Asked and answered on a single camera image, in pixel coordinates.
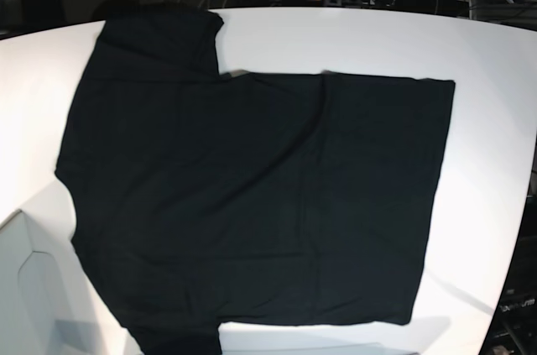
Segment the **black T-shirt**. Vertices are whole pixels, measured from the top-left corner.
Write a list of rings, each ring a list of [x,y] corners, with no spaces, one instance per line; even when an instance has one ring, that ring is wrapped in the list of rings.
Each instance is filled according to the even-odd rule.
[[[222,18],[106,21],[56,177],[81,267],[145,354],[218,354],[226,322],[409,323],[456,85],[224,76]]]

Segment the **white plastic bin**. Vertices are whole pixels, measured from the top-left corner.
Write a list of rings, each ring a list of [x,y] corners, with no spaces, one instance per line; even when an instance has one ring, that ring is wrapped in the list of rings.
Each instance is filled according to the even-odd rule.
[[[34,246],[21,211],[1,226],[1,353],[86,353],[58,264]]]

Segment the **black equipment at right edge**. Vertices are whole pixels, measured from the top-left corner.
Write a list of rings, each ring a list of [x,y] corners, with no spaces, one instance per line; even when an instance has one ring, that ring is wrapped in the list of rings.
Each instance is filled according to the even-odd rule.
[[[528,196],[519,235],[481,354],[536,353],[536,196]]]

